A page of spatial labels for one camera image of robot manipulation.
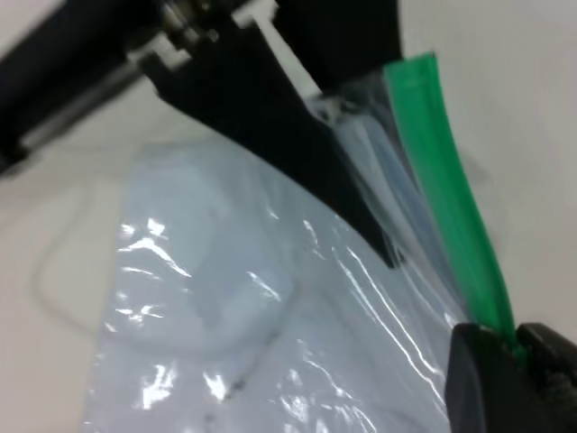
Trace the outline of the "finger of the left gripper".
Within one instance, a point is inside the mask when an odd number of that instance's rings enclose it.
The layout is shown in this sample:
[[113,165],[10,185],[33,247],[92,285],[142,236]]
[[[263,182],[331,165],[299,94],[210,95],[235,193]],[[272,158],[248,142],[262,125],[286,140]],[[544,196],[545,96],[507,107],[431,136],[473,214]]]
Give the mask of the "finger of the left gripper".
[[388,267],[398,266],[342,148],[310,114],[257,25],[226,30],[175,69],[159,56],[142,68],[163,101],[287,175],[341,217]]
[[396,0],[278,1],[273,25],[323,92],[402,59]]

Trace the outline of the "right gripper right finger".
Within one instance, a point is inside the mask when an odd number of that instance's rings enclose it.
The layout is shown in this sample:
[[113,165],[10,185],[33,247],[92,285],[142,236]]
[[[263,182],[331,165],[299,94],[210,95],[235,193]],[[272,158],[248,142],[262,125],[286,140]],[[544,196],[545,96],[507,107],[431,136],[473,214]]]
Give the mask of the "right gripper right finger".
[[576,344],[550,327],[526,323],[517,328],[528,351],[528,371],[557,432],[576,431]]

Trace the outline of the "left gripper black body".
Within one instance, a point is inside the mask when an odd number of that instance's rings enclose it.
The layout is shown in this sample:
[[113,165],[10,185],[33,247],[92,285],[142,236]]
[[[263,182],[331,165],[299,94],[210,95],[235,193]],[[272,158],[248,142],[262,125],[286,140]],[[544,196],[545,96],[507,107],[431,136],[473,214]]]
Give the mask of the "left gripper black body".
[[1,59],[1,170],[29,157],[22,139],[30,131],[89,91],[98,91],[87,107],[73,110],[63,125],[69,128],[141,75],[168,105],[275,163],[276,152],[266,143],[268,130],[259,130],[251,119],[239,124],[243,117],[233,104],[240,98],[233,92],[221,98],[206,94],[230,85],[232,74],[210,79],[201,90],[204,95],[192,100],[201,74],[191,61],[171,69],[156,53],[128,59],[130,50],[161,34],[176,48],[199,55],[201,66],[214,66],[226,51],[246,50],[253,59],[265,59],[264,40],[233,22],[241,6],[241,1],[64,2]]

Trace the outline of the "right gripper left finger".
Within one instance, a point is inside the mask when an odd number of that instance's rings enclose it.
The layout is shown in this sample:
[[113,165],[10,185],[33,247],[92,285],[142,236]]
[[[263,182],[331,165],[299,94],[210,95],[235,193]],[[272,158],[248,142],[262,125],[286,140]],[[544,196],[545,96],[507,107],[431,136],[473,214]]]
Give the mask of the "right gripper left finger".
[[444,401],[452,432],[554,432],[555,423],[500,338],[453,329]]

